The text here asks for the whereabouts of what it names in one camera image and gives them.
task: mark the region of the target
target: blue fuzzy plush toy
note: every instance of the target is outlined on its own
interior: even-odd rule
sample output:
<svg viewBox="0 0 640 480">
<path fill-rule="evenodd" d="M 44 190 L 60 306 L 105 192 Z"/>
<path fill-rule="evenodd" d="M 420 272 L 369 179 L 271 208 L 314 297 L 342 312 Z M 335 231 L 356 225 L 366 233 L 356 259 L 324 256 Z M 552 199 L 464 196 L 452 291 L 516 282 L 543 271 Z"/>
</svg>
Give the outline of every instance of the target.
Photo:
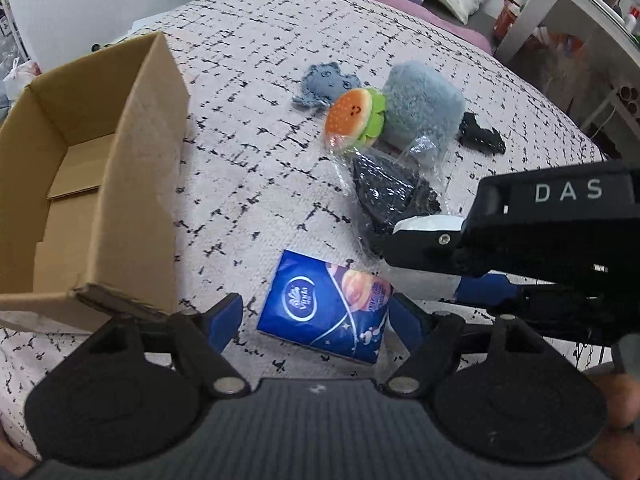
<svg viewBox="0 0 640 480">
<path fill-rule="evenodd" d="M 353 88 L 362 88 L 355 74 L 342 74 L 334 61 L 311 65 L 302 79 L 302 95 L 293 98 L 296 104 L 328 108 L 338 97 Z"/>
<path fill-rule="evenodd" d="M 382 93 L 386 115 L 381 138 L 404 150 L 423 137 L 430 141 L 432 159 L 440 160 L 465 112 L 462 92 L 432 67 L 408 61 L 391 69 Z"/>
</svg>

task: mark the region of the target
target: red container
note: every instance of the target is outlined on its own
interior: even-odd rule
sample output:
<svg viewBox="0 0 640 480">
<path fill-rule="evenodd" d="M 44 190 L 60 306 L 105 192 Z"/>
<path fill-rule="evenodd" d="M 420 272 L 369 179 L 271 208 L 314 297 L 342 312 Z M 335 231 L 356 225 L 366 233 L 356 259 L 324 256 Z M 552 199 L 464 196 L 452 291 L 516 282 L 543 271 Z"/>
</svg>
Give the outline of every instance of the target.
<svg viewBox="0 0 640 480">
<path fill-rule="evenodd" d="M 494 37 L 500 42 L 507 35 L 507 32 L 511 28 L 511 25 L 516 21 L 518 17 L 512 10 L 513 6 L 520 10 L 520 4 L 516 0 L 504 0 L 504 5 L 500 12 L 500 16 L 495 20 L 494 25 Z"/>
</svg>

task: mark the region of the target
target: black plush toy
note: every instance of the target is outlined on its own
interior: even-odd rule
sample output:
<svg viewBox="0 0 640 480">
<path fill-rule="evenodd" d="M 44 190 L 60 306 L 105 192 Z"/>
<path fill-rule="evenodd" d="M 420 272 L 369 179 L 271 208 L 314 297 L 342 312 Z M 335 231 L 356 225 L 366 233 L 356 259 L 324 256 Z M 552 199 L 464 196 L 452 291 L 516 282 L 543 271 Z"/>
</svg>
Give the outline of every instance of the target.
<svg viewBox="0 0 640 480">
<path fill-rule="evenodd" d="M 460 123 L 460 135 L 458 142 L 462 146 L 478 150 L 478 152 L 504 155 L 507 147 L 504 140 L 500 136 L 500 132 L 495 128 L 490 130 L 481 128 L 476 121 L 476 115 L 471 112 L 465 112 Z"/>
</svg>

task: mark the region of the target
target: black fabric item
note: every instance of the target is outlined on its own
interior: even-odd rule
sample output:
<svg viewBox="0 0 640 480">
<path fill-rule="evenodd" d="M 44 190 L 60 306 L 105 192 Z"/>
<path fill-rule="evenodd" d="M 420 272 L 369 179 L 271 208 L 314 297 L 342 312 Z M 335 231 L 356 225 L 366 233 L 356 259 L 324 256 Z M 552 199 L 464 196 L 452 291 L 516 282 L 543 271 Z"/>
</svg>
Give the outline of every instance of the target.
<svg viewBox="0 0 640 480">
<path fill-rule="evenodd" d="M 504 155 L 507 151 L 500 132 L 495 128 L 487 130 L 478 126 L 476 115 L 471 112 L 465 112 L 462 117 L 458 142 L 462 146 L 477 150 L 478 152 L 491 153 L 492 155 L 496 155 L 497 153 Z"/>
<path fill-rule="evenodd" d="M 364 221 L 358 222 L 363 245 L 382 254 L 382 241 L 396 223 L 413 216 L 440 213 L 438 194 L 417 171 L 409 170 L 375 150 L 351 159 L 353 183 Z"/>
</svg>

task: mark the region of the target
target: vinda logo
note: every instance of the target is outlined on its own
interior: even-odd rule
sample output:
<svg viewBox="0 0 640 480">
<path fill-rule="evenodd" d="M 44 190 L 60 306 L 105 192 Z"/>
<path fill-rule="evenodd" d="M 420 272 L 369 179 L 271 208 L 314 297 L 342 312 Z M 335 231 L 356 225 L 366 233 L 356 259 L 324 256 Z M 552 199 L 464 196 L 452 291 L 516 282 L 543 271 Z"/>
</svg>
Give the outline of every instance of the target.
<svg viewBox="0 0 640 480">
<path fill-rule="evenodd" d="M 316 285 L 306 276 L 296 276 L 282 291 L 282 306 L 291 319 L 309 321 L 316 315 Z"/>
</svg>

